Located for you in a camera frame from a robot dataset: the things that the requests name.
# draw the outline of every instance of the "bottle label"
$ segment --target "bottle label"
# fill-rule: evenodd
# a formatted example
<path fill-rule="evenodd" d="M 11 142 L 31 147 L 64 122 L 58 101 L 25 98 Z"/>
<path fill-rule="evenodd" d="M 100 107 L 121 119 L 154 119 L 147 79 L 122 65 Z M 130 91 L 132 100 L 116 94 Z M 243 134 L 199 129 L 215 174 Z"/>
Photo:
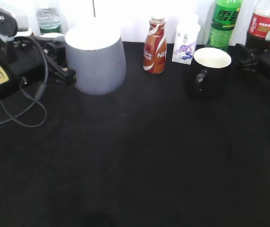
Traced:
<path fill-rule="evenodd" d="M 43 35 L 43 34 L 46 34 L 46 33 L 52 33 L 52 32 L 55 32 L 55 33 L 63 33 L 62 32 L 62 29 L 61 29 L 61 26 L 59 27 L 56 27 L 56 28 L 53 28 L 53 29 L 43 29 L 43 28 L 39 28 L 40 29 L 40 33 Z"/>
<path fill-rule="evenodd" d="M 270 31 L 270 17 L 263 17 L 253 13 L 248 32 L 253 36 L 265 39 Z"/>
<path fill-rule="evenodd" d="M 233 30 L 238 18 L 240 7 L 227 8 L 216 4 L 211 26 L 218 30 Z"/>

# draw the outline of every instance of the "white wall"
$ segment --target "white wall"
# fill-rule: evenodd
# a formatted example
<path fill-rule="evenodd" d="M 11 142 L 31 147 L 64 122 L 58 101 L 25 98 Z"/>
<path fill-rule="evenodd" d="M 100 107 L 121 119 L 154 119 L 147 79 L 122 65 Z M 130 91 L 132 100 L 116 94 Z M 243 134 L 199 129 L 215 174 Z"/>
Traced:
<path fill-rule="evenodd" d="M 6 2 L 26 12 L 30 28 L 35 34 L 39 34 L 34 0 L 6 0 Z M 245 42 L 256 2 L 257 0 L 244 0 L 231 45 Z M 68 27 L 89 23 L 90 17 L 93 16 L 92 0 L 58 0 L 58 4 L 64 32 Z M 123 41 L 130 42 L 144 42 L 149 29 L 150 15 L 161 12 L 166 15 L 168 43 L 173 43 L 175 28 L 180 18 L 187 18 L 187 14 L 194 12 L 199 15 L 199 23 L 202 25 L 198 43 L 205 44 L 214 7 L 215 0 L 95 0 L 96 16 L 105 18 L 105 26 L 110 26 L 109 19 L 116 20 L 121 26 Z"/>

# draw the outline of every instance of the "plastic bottle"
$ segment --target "plastic bottle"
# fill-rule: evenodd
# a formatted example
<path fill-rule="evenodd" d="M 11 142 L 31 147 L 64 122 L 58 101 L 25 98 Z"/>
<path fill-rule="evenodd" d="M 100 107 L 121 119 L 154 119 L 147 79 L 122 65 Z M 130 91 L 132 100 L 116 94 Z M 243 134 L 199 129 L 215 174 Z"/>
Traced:
<path fill-rule="evenodd" d="M 38 0 L 36 19 L 41 34 L 51 32 L 62 33 L 60 17 L 56 9 L 55 0 Z"/>
<path fill-rule="evenodd" d="M 245 45 L 248 48 L 266 50 L 270 43 L 265 42 L 267 33 L 270 31 L 270 0 L 259 0 L 247 32 Z"/>
<path fill-rule="evenodd" d="M 216 0 L 207 47 L 228 50 L 243 0 Z"/>
<path fill-rule="evenodd" d="M 150 31 L 144 44 L 144 70 L 151 74 L 160 74 L 165 68 L 167 41 L 164 26 L 164 16 L 152 16 Z"/>

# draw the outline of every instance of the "red bottle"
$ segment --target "red bottle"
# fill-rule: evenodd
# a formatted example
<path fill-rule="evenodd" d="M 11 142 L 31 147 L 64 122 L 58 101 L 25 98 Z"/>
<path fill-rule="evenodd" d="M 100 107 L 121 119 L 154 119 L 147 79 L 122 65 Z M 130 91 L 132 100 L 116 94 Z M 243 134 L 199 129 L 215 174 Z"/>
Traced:
<path fill-rule="evenodd" d="M 151 74 L 164 71 L 167 57 L 167 41 L 163 16 L 152 16 L 150 31 L 144 44 L 144 70 Z"/>
<path fill-rule="evenodd" d="M 259 48 L 261 50 L 268 49 L 270 43 L 265 42 L 265 38 L 269 31 L 270 0 L 259 0 L 250 22 L 245 46 L 248 48 Z"/>

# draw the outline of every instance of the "black mug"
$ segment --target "black mug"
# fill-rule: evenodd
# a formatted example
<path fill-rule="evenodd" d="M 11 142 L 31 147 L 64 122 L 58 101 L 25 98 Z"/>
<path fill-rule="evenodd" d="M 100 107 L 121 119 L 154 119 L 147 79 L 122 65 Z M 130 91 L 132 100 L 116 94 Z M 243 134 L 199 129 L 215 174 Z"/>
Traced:
<path fill-rule="evenodd" d="M 220 96 L 231 62 L 231 56 L 222 50 L 211 47 L 197 50 L 186 74 L 187 92 L 202 98 Z"/>

